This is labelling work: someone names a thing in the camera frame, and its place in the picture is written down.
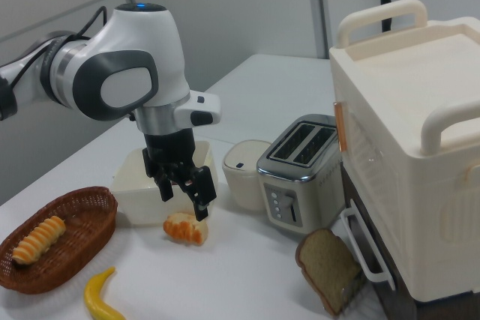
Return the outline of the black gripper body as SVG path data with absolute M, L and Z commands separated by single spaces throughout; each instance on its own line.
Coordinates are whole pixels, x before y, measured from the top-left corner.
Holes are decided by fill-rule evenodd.
M 144 135 L 149 159 L 159 164 L 193 165 L 195 151 L 192 129 L 183 129 L 167 135 Z

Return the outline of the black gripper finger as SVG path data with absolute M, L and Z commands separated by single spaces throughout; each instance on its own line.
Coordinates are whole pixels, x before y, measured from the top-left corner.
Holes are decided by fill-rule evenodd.
M 194 163 L 180 163 L 175 176 L 175 182 L 193 204 L 196 220 L 204 220 L 209 215 L 210 202 L 217 197 L 210 168 L 196 167 Z
M 145 173 L 154 180 L 160 191 L 161 199 L 169 201 L 173 197 L 173 188 L 163 167 L 150 158 L 147 149 L 142 150 L 142 158 L 145 165 Z

